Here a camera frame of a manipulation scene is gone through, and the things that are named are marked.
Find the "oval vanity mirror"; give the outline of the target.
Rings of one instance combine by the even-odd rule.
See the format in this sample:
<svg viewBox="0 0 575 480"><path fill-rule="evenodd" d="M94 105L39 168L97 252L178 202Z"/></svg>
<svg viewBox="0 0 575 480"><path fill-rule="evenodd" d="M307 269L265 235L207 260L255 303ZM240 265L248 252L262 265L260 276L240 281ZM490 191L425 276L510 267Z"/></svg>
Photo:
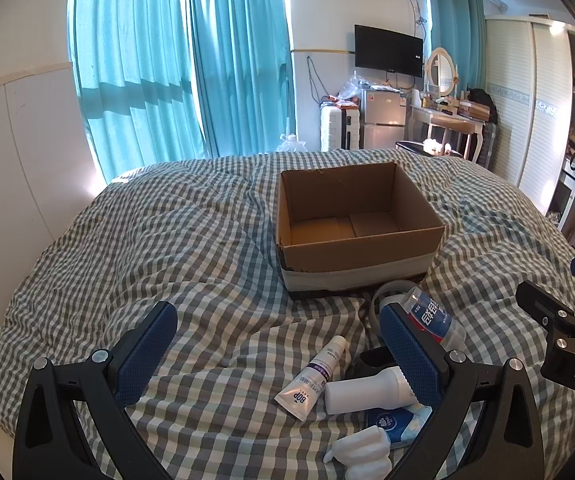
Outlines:
<svg viewBox="0 0 575 480"><path fill-rule="evenodd" d="M459 83L457 65L450 54L441 47L434 49L425 62L425 88L432 96L447 98Z"/></svg>

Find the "blue white tissue pack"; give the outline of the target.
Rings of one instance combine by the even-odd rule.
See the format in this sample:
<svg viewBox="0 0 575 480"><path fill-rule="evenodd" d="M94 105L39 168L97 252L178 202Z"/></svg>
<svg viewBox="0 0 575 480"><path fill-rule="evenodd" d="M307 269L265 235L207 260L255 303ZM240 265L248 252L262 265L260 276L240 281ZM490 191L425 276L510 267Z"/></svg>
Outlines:
<svg viewBox="0 0 575 480"><path fill-rule="evenodd" d="M365 423L368 427L382 428L391 443L391 448L408 448L420 434L432 413L432 408L422 404L394 408L394 410L373 408L367 412Z"/></svg>

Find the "teal window curtain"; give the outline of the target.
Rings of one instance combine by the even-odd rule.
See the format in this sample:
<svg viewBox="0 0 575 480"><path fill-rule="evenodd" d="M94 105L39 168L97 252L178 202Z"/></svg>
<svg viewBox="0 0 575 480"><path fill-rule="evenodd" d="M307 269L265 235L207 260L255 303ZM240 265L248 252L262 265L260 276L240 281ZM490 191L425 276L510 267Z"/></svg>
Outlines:
<svg viewBox="0 0 575 480"><path fill-rule="evenodd" d="M68 0L68 54L105 180L275 151L296 129L286 0Z"/></svg>

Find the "grey checkered bed quilt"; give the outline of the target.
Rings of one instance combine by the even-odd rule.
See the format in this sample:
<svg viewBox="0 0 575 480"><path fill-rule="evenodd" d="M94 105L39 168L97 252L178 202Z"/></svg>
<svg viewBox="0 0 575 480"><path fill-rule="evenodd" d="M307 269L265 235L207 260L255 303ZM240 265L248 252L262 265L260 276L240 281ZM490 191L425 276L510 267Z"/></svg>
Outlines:
<svg viewBox="0 0 575 480"><path fill-rule="evenodd" d="M86 360L158 301L178 311L165 360L128 415L177 479L339 479L323 459L359 414L304 422L276 394L334 336L377 344L366 294L292 299L276 249L280 174L396 162L446 231L422 286L465 327L476 362L521 359L545 473L575 450L575 391L540 374L545 331L515 300L532 281L575 312L574 251L517 188L458 158L399 150L169 162L115 179L40 256L0 327L0 428L13 434L33 362Z"/></svg>

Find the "blue label dental floss jar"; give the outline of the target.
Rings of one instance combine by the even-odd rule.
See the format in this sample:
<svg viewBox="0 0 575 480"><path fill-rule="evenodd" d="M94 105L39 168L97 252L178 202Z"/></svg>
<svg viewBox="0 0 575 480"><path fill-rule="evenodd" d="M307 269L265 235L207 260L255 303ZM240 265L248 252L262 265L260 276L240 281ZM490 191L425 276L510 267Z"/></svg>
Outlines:
<svg viewBox="0 0 575 480"><path fill-rule="evenodd" d="M463 325L427 292L413 285L406 292L388 292L377 305L399 304L420 330L429 333L446 351L466 350L466 330Z"/></svg>

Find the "black hair clip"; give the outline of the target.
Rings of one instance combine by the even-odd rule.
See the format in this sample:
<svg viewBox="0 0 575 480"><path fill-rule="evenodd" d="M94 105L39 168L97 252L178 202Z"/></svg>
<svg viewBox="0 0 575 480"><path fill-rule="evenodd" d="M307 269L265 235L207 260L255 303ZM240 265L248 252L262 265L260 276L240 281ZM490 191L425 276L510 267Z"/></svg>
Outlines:
<svg viewBox="0 0 575 480"><path fill-rule="evenodd" d="M382 370L396 366L397 362L386 346L362 351L353 358L347 368L344 379L371 377Z"/></svg>

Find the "white dressing table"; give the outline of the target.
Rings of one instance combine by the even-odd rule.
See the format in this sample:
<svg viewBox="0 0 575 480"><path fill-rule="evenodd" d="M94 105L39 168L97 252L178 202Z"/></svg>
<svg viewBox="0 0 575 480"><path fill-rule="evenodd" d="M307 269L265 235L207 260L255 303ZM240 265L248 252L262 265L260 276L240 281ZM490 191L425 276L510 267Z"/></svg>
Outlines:
<svg viewBox="0 0 575 480"><path fill-rule="evenodd" d="M448 115L432 108L408 105L406 111L405 139L413 140L414 131L418 125L427 125L426 136L430 138L434 127L444 129L444 140L447 133L455 131L467 136L463 157L471 162L477 162L484 142L485 124L479 120L463 117L460 115Z"/></svg>

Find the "white sliding wardrobe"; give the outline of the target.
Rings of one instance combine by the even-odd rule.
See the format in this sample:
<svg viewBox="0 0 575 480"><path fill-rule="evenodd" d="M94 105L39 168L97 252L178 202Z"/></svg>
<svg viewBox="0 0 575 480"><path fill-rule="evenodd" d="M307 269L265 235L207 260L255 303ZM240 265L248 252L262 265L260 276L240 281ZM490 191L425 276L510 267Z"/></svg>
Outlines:
<svg viewBox="0 0 575 480"><path fill-rule="evenodd" d="M565 231L575 208L575 25L500 15L486 25L493 172Z"/></svg>

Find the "white purple cream tube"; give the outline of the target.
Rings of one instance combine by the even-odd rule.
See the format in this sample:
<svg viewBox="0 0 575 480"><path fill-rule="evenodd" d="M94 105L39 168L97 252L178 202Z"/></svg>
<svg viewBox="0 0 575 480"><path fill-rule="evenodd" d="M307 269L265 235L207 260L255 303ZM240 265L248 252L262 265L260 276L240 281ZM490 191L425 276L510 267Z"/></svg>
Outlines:
<svg viewBox="0 0 575 480"><path fill-rule="evenodd" d="M289 414L304 422L332 379L347 344L345 337L334 336L274 400Z"/></svg>

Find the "open brown cardboard box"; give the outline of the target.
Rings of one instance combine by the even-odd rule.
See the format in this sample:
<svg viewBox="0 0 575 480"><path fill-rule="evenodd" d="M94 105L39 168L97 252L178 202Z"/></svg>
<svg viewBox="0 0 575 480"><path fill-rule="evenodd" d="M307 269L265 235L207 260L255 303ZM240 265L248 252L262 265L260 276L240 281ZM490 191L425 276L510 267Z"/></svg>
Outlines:
<svg viewBox="0 0 575 480"><path fill-rule="evenodd" d="M396 162L286 170L276 246L284 286L321 296L429 270L445 226Z"/></svg>

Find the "white plastic bottle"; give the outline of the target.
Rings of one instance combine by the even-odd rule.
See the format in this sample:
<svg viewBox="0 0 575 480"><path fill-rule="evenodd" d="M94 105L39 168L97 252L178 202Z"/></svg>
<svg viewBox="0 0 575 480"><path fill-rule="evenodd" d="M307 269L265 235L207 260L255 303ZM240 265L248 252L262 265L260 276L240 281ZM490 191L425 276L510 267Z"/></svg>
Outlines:
<svg viewBox="0 0 575 480"><path fill-rule="evenodd" d="M324 404L328 415L339 415L373 408L406 408L417 404L417 397L401 368L392 366L374 376L328 382Z"/></svg>

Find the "teal side curtain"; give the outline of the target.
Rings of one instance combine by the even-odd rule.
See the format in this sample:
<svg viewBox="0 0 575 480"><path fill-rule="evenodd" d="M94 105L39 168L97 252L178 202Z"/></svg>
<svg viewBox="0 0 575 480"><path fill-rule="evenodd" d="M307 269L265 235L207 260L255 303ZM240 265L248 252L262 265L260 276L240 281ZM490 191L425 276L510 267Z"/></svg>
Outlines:
<svg viewBox="0 0 575 480"><path fill-rule="evenodd" d="M431 44L443 48L459 71L458 92L486 84L484 0L429 0Z"/></svg>

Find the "black wall television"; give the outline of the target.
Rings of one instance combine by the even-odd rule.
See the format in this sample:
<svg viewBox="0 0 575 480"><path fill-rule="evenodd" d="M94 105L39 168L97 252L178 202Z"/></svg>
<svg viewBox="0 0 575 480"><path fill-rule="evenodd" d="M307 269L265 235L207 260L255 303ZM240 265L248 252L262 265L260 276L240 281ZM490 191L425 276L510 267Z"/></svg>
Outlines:
<svg viewBox="0 0 575 480"><path fill-rule="evenodd" d="M402 74L423 76L423 40L392 30L356 25L355 66Z"/></svg>

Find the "white suitcase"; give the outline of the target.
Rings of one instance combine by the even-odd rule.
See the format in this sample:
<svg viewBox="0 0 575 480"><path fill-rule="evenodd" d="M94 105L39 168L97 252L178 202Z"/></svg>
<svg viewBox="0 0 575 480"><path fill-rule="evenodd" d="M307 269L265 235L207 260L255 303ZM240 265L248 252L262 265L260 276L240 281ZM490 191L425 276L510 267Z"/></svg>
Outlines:
<svg viewBox="0 0 575 480"><path fill-rule="evenodd" d="M355 103L324 103L320 106L321 151L357 151L361 148L360 112Z"/></svg>

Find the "white folded cloth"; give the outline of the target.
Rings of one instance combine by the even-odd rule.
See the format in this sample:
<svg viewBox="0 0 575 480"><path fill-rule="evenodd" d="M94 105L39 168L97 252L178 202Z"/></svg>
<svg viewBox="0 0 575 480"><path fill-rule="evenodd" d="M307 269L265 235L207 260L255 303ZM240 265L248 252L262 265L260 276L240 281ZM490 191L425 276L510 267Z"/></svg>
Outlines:
<svg viewBox="0 0 575 480"><path fill-rule="evenodd" d="M325 464L336 460L345 467L347 480L383 480L393 470L391 442L379 426L335 441L325 453Z"/></svg>

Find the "silver mini fridge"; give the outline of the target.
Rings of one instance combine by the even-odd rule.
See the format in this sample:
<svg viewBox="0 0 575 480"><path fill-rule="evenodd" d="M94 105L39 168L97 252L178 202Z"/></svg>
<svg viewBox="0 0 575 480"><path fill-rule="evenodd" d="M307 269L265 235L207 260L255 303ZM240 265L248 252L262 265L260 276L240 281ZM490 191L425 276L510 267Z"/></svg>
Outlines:
<svg viewBox="0 0 575 480"><path fill-rule="evenodd" d="M360 96L362 147L394 148L405 140L406 98L398 89L363 89Z"/></svg>

